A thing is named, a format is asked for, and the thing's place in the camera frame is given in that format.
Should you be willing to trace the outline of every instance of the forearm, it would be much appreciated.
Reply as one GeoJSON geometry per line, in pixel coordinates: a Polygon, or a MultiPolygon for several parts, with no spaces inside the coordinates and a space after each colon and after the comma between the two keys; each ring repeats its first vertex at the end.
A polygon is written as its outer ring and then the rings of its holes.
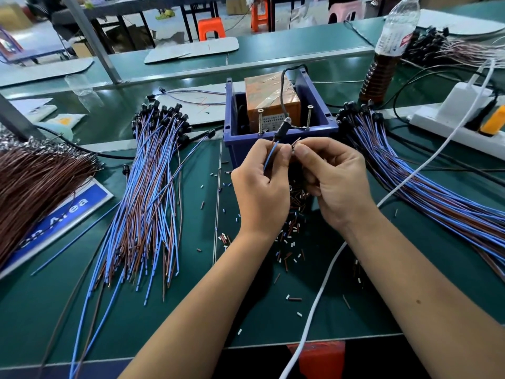
{"type": "Polygon", "coordinates": [[[342,233],[433,378],[502,377],[502,327],[377,209],[342,233]]]}
{"type": "Polygon", "coordinates": [[[211,377],[269,247],[268,240],[239,234],[139,351],[121,379],[211,377]]]}

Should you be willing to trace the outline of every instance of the blue sign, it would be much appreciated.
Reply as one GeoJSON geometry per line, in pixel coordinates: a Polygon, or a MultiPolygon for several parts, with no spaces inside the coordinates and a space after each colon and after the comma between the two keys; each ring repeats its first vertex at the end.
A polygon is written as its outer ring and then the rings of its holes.
{"type": "Polygon", "coordinates": [[[28,237],[20,242],[18,250],[11,255],[0,272],[0,279],[72,229],[111,198],[112,194],[92,179],[80,188],[75,196],[67,198],[66,203],[42,219],[28,237]]]}

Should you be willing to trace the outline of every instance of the pink stool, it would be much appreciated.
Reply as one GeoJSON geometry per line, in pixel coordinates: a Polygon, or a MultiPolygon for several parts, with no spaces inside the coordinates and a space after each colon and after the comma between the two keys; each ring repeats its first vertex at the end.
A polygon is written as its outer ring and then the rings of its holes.
{"type": "Polygon", "coordinates": [[[365,17],[365,6],[362,1],[351,1],[351,2],[341,2],[333,4],[328,11],[328,24],[330,23],[342,23],[346,19],[363,19],[365,17]]]}

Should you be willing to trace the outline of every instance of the water bottle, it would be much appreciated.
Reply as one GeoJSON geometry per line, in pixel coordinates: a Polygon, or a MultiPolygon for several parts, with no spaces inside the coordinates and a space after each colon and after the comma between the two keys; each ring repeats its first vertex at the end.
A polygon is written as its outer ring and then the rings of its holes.
{"type": "Polygon", "coordinates": [[[407,49],[421,15],[419,0],[401,0],[389,12],[375,47],[375,56],[360,91],[360,100],[384,101],[396,64],[407,49]]]}

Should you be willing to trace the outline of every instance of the long screw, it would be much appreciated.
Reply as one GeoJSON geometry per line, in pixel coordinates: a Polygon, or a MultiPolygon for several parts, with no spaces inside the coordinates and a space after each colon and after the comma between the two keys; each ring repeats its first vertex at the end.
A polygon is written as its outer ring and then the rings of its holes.
{"type": "Polygon", "coordinates": [[[308,129],[311,126],[311,116],[312,116],[312,109],[314,108],[312,105],[307,106],[309,109],[309,112],[307,114],[307,126],[306,128],[308,129]]]}
{"type": "Polygon", "coordinates": [[[262,126],[263,126],[263,109],[258,109],[257,112],[260,115],[257,120],[257,132],[258,134],[261,134],[262,132],[262,126]]]}

